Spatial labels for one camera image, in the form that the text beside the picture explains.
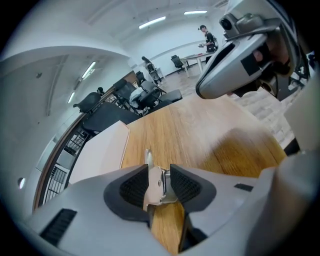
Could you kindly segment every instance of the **wooden tabletop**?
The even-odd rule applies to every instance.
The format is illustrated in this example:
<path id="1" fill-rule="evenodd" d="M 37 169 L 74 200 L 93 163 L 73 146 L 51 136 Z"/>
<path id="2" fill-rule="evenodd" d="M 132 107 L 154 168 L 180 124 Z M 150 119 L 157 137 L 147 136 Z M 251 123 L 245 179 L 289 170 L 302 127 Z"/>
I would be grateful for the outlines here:
<path id="1" fill-rule="evenodd" d="M 154 164 L 181 164 L 210 172 L 258 177 L 286 156 L 271 133 L 227 96 L 191 95 L 128 125 L 130 135 L 122 168 L 144 163 L 146 149 Z M 156 208 L 151 231 L 172 254 L 178 253 L 184 210 L 181 204 Z"/>

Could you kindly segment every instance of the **tiled floor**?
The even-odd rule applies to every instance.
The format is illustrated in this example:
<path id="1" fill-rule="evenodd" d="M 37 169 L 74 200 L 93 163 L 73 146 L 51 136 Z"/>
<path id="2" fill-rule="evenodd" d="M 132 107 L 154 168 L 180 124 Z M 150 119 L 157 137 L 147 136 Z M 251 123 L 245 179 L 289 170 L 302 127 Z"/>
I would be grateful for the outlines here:
<path id="1" fill-rule="evenodd" d="M 195 84 L 200 74 L 197 65 L 193 65 L 189 69 L 189 73 L 190 77 L 187 77 L 185 72 L 179 74 L 175 72 L 168 75 L 166 79 L 163 79 L 161 87 L 168 92 L 179 89 L 183 97 L 195 94 Z M 294 138 L 294 134 L 284 117 L 284 112 L 298 94 L 299 91 L 296 91 L 280 102 L 260 88 L 258 91 L 246 93 L 241 98 L 236 95 L 232 95 L 231 98 L 259 119 L 270 130 L 282 148 L 285 148 Z"/>

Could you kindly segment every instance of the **black grip pad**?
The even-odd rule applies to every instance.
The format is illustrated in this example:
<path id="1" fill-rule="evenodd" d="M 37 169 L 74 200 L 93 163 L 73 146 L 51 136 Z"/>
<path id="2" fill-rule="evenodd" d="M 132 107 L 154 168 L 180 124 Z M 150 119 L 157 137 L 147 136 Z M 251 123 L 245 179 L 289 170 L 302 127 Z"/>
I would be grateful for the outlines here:
<path id="1" fill-rule="evenodd" d="M 216 187 L 204 178 L 170 165 L 171 187 L 187 213 L 203 211 L 216 197 Z"/>
<path id="2" fill-rule="evenodd" d="M 104 190 L 104 202 L 124 220 L 149 223 L 149 215 L 143 210 L 148 187 L 149 167 L 144 164 L 109 183 Z"/>

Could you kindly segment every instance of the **man standing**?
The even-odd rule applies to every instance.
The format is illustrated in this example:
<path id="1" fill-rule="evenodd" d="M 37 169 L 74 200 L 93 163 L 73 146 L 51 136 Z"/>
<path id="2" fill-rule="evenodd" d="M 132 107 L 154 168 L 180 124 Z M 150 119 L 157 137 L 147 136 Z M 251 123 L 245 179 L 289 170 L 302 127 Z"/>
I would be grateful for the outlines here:
<path id="1" fill-rule="evenodd" d="M 201 25 L 198 29 L 201 30 L 205 36 L 205 43 L 200 43 L 199 47 L 202 48 L 206 46 L 206 51 L 208 53 L 214 53 L 218 49 L 218 44 L 216 45 L 217 39 L 207 30 L 207 27 L 205 25 Z M 206 57 L 205 64 L 208 63 L 210 58 L 211 56 Z"/>

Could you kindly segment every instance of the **camera lens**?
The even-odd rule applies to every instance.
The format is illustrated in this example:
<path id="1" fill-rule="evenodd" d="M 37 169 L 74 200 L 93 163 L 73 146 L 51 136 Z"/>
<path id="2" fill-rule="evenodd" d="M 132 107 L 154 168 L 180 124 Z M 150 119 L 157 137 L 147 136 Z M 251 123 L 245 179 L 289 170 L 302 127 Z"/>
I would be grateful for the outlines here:
<path id="1" fill-rule="evenodd" d="M 225 30 L 230 30 L 232 28 L 231 22 L 226 18 L 221 20 L 221 25 Z"/>

